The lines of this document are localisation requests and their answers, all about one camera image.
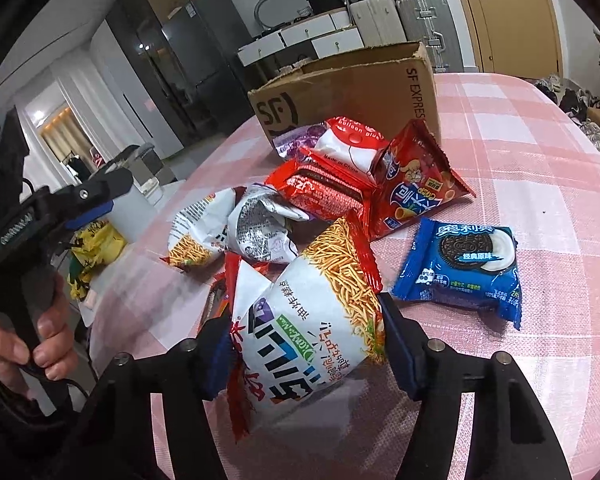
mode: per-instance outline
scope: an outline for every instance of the suitcase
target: suitcase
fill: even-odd
[[[397,7],[408,40],[424,43],[434,72],[464,72],[447,0],[398,0]]]
[[[363,0],[351,4],[350,12],[365,46],[407,41],[395,0]]]

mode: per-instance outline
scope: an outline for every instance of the oreo package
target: oreo package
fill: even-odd
[[[520,330],[517,244],[508,227],[423,218],[392,293],[406,301],[494,310]]]

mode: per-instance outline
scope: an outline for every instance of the black refrigerator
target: black refrigerator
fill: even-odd
[[[197,97],[229,135],[253,115],[238,49],[253,41],[231,0],[191,0],[162,33]]]

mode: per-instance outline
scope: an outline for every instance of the white drawer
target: white drawer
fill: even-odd
[[[339,10],[338,12],[332,12],[331,19],[333,20],[333,25],[335,25],[336,30],[347,28],[353,25],[347,9]]]
[[[357,27],[316,38],[312,43],[320,59],[365,47]]]
[[[279,52],[285,47],[278,32],[265,36],[261,40],[245,45],[238,51],[238,57],[244,66],[248,66],[271,54]]]
[[[329,34],[335,29],[331,16],[326,14],[324,16],[318,16],[317,18],[304,20],[293,27],[282,30],[280,34],[282,39],[285,40],[286,46],[295,45],[302,41],[322,36],[323,34]]]

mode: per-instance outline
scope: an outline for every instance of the screw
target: screw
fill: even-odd
[[[506,352],[496,352],[496,361],[501,365],[510,365],[513,361],[513,357]]]
[[[434,352],[442,352],[446,348],[445,342],[440,339],[429,339],[427,346]]]
[[[183,352],[191,352],[192,350],[195,350],[197,346],[198,342],[193,338],[183,339],[178,345]]]
[[[116,354],[114,359],[116,361],[116,366],[124,366],[129,362],[129,359],[131,359],[131,355],[126,352],[120,352],[119,354]]]

